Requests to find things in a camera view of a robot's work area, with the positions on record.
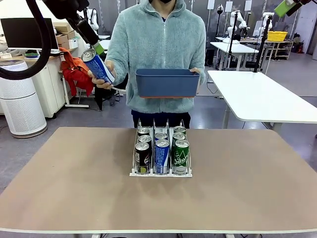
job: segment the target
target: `can dispenser rack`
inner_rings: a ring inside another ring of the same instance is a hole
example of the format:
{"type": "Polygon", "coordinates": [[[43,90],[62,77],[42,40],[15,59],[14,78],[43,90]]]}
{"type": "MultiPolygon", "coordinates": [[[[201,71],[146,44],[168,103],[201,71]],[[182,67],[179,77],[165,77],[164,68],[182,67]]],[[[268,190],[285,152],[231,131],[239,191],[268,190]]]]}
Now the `can dispenser rack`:
{"type": "Polygon", "coordinates": [[[132,161],[132,171],[130,173],[130,176],[132,177],[161,177],[161,178],[165,178],[165,177],[171,177],[171,178],[191,178],[192,175],[192,168],[191,168],[191,155],[190,155],[190,148],[189,148],[189,152],[188,152],[188,160],[187,160],[187,165],[186,165],[186,174],[184,175],[178,175],[175,174],[173,172],[173,167],[172,167],[172,163],[171,163],[171,146],[172,146],[172,137],[173,137],[173,133],[174,133],[174,128],[169,127],[168,121],[166,123],[166,127],[156,127],[155,126],[155,121],[153,122],[153,126],[152,127],[145,127],[145,128],[149,128],[150,129],[150,137],[152,138],[152,156],[150,159],[150,164],[149,164],[149,171],[147,173],[141,174],[139,173],[139,169],[137,168],[137,163],[136,163],[136,149],[135,149],[135,145],[138,143],[138,130],[144,128],[141,125],[141,122],[139,121],[138,123],[138,128],[137,128],[137,132],[135,135],[135,143],[134,143],[134,150],[133,150],[133,161],[132,161]],[[155,133],[157,132],[165,132],[167,134],[167,138],[169,141],[169,154],[168,154],[168,170],[166,174],[156,174],[155,173],[155,133]]]}

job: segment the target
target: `cardboard box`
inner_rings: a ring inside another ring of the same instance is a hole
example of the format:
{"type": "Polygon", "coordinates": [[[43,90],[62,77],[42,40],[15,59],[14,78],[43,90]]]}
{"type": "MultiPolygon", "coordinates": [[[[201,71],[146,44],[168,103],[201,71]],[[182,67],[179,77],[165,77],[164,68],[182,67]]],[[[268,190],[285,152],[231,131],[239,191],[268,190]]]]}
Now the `cardboard box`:
{"type": "Polygon", "coordinates": [[[68,43],[69,43],[69,47],[71,49],[78,48],[78,39],[77,38],[68,40],[68,43]]]}
{"type": "Polygon", "coordinates": [[[54,22],[53,26],[55,27],[56,31],[62,33],[68,33],[73,31],[73,28],[71,28],[68,22],[54,22]]]}
{"type": "Polygon", "coordinates": [[[75,38],[76,37],[75,31],[68,32],[67,37],[69,40],[75,38]]]}
{"type": "Polygon", "coordinates": [[[70,50],[70,47],[69,47],[69,43],[68,43],[68,42],[63,43],[63,44],[59,44],[58,47],[62,47],[62,48],[64,48],[64,49],[70,50]]]}
{"type": "Polygon", "coordinates": [[[58,44],[64,44],[68,43],[68,37],[67,35],[57,35],[56,40],[58,44]]]}

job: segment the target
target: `hand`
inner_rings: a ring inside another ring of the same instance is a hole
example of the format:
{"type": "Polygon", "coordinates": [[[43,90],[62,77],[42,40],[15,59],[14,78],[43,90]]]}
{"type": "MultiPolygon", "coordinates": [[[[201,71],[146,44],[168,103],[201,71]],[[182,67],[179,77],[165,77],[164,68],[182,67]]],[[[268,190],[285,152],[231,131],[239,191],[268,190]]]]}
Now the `hand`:
{"type": "MultiPolygon", "coordinates": [[[[109,69],[109,71],[112,73],[113,77],[116,78],[116,72],[114,70],[113,61],[106,60],[105,64],[106,64],[107,68],[109,69]]],[[[104,89],[108,89],[108,90],[113,88],[113,84],[105,83],[105,81],[103,79],[96,79],[95,76],[93,75],[93,73],[90,70],[88,71],[88,76],[93,78],[92,82],[94,84],[96,84],[96,86],[98,88],[104,88],[104,89]]]]}
{"type": "MultiPolygon", "coordinates": [[[[191,72],[195,72],[195,73],[199,73],[200,74],[200,70],[199,69],[197,69],[197,68],[192,68],[192,69],[190,69],[189,71],[191,71],[191,72]]],[[[197,85],[197,91],[196,91],[196,94],[199,94],[199,83],[200,83],[200,80],[198,80],[198,85],[197,85]]]]}

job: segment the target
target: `monitor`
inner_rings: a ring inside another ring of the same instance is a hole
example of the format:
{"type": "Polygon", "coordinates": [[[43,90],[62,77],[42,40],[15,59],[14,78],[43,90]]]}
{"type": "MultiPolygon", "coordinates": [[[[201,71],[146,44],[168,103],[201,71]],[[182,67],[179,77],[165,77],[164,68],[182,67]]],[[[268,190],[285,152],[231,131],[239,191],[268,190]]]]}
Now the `monitor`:
{"type": "MultiPolygon", "coordinates": [[[[40,30],[34,18],[3,18],[0,21],[9,49],[42,49],[40,30]]],[[[51,47],[58,50],[52,20],[45,18],[45,22],[51,35],[51,47]]]]}

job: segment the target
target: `yellow basket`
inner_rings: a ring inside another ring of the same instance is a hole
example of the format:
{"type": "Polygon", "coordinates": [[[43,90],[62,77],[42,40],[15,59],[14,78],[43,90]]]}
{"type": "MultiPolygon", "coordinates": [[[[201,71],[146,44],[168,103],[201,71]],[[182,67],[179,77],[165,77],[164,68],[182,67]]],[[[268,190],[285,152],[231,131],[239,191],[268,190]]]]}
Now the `yellow basket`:
{"type": "Polygon", "coordinates": [[[284,41],[287,32],[284,31],[269,31],[267,41],[284,41]]]}

